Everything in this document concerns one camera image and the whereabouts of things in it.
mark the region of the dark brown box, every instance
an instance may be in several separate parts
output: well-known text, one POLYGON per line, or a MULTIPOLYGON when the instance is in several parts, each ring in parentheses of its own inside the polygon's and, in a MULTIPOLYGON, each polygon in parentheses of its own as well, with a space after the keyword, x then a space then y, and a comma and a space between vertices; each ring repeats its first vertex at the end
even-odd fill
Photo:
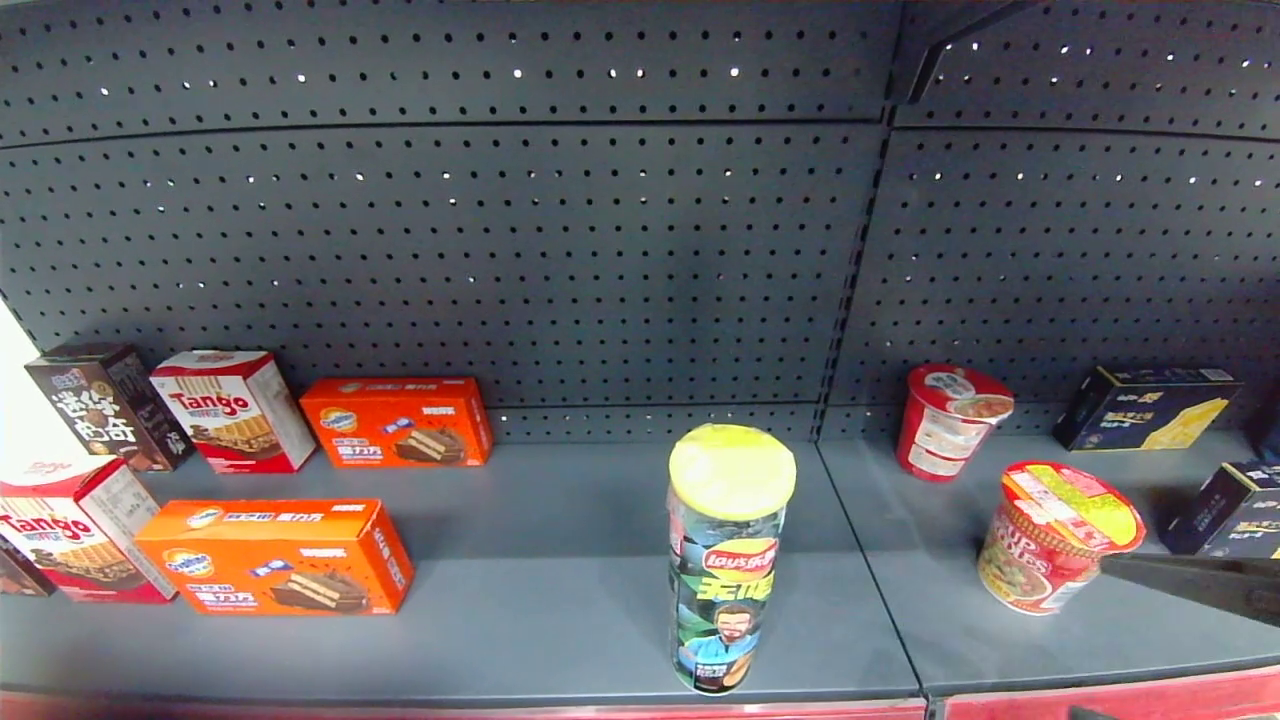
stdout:
POLYGON ((49 597, 56 587, 35 562, 0 538, 0 592, 49 597))
POLYGON ((93 455, 138 471, 169 471, 195 451, 129 345, 61 345, 27 373, 93 455))

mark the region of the chocolate wafer box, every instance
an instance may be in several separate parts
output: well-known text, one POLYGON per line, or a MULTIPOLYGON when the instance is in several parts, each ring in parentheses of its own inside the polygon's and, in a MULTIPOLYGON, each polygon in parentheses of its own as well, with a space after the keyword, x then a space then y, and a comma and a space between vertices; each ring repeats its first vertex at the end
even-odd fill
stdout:
POLYGON ((175 500, 137 542, 215 615, 389 615, 413 579, 372 498, 175 500))
POLYGON ((293 473, 316 447, 270 352, 180 352, 151 384, 215 473, 293 473))
POLYGON ((160 507, 120 457, 33 462, 0 478, 0 534, 79 602, 169 602, 134 536, 160 507))
POLYGON ((493 448, 475 378, 326 378, 302 410, 334 468, 484 465, 493 448))
POLYGON ((60 345, 28 363, 27 374, 92 455, 168 471, 193 451, 128 345, 60 345))
POLYGON ((0 536, 0 593, 47 597, 56 587, 35 562, 0 536))

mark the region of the noodle cup lid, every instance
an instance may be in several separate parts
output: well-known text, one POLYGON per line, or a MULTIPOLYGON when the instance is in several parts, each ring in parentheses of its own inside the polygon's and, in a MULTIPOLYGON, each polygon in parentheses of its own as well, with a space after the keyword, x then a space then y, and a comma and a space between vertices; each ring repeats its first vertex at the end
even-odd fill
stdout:
POLYGON ((1116 488, 1046 460, 1015 462, 1001 478, 1005 500, 1042 532, 1096 555, 1126 552, 1147 534, 1142 516, 1116 488))
POLYGON ((920 365, 906 375, 906 386, 927 406, 965 420, 995 425, 1014 411, 1005 383, 957 365, 920 365))

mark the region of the instant noodle cup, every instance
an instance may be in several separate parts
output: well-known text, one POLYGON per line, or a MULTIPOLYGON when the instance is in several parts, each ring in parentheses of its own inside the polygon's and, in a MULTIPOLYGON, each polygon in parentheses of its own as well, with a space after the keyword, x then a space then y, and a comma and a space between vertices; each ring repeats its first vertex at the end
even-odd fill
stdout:
POLYGON ((1004 501, 978 556, 978 577, 1000 602, 1052 615, 1093 578, 1102 557, 1146 537, 1123 495, 1069 465, 1032 460, 1001 478, 1004 501))
POLYGON ((755 659, 796 461, 764 430, 708 424, 680 438, 669 470, 671 662, 723 694, 755 659))
POLYGON ((933 363, 906 377, 909 397, 897 461, 916 478, 955 479, 995 427, 1014 411, 1014 395, 977 370, 933 363))

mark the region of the white wall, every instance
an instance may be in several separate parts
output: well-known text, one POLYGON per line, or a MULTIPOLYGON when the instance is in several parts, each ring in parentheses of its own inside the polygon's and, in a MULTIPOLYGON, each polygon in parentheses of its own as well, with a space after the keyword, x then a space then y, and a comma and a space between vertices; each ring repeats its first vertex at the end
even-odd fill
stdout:
POLYGON ((18 320, 0 305, 0 466, 86 455, 22 368, 38 355, 18 320))

